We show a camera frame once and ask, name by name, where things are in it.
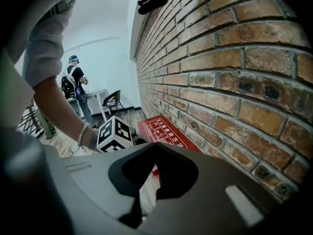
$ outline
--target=white sleeve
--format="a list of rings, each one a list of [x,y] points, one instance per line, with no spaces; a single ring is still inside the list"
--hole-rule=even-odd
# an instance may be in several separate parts
[[[60,74],[64,54],[63,31],[68,26],[75,1],[58,3],[32,29],[22,70],[31,87]]]

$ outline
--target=person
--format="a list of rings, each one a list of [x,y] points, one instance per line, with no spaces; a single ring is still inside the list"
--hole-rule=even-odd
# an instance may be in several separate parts
[[[70,74],[72,69],[74,71],[72,72],[72,76],[74,78],[75,84],[78,88],[75,89],[75,99],[79,102],[79,106],[82,109],[82,112],[84,113],[84,116],[86,118],[86,121],[92,126],[92,128],[96,128],[96,125],[94,124],[90,109],[88,107],[88,101],[86,97],[86,93],[82,87],[82,84],[88,84],[88,80],[85,79],[84,73],[80,67],[77,67],[79,64],[79,59],[76,55],[70,56],[68,59],[68,68],[67,73]]]
[[[31,17],[22,18],[18,24],[6,51],[15,64],[25,50],[22,76],[33,88],[40,111],[67,136],[96,150],[98,131],[85,126],[56,82],[62,70],[63,32],[75,2],[37,0],[36,6],[31,7]]]

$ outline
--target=person wearing headset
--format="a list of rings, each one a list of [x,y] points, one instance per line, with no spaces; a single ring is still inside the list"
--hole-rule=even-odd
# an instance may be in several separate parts
[[[90,109],[88,107],[86,93],[82,87],[82,84],[88,84],[88,80],[84,77],[84,73],[80,67],[77,67],[79,64],[79,58],[76,55],[70,56],[68,59],[68,68],[67,73],[72,74],[75,82],[75,95],[76,100],[79,102],[79,106],[84,113],[86,121],[89,123],[90,127],[93,129],[96,128],[94,124]]]
[[[46,13],[38,18],[31,32],[20,36],[23,46],[8,47],[7,51],[14,63],[25,49],[22,75],[35,91],[34,100],[40,111],[63,133],[80,145],[96,150],[98,130],[85,125],[72,109],[62,91],[56,76],[62,70],[61,58],[63,31],[66,29],[76,0],[61,0],[53,6],[37,9]]]

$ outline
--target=brick wall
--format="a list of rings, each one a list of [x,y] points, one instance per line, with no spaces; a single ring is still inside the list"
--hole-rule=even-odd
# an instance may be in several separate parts
[[[313,158],[313,59],[282,0],[169,0],[136,54],[142,109],[282,200]]]

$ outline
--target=black chair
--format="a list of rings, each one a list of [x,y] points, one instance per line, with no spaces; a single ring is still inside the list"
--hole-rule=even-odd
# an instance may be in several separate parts
[[[111,107],[115,107],[117,109],[119,117],[122,118],[121,113],[119,112],[118,107],[117,107],[118,105],[120,105],[120,106],[122,106],[122,108],[124,110],[124,107],[120,102],[120,97],[121,97],[121,90],[112,93],[106,99],[104,99],[102,107],[104,110],[109,108],[110,111],[111,111]],[[115,101],[114,105],[110,105],[110,106],[107,105],[107,103],[114,102],[114,101]]]

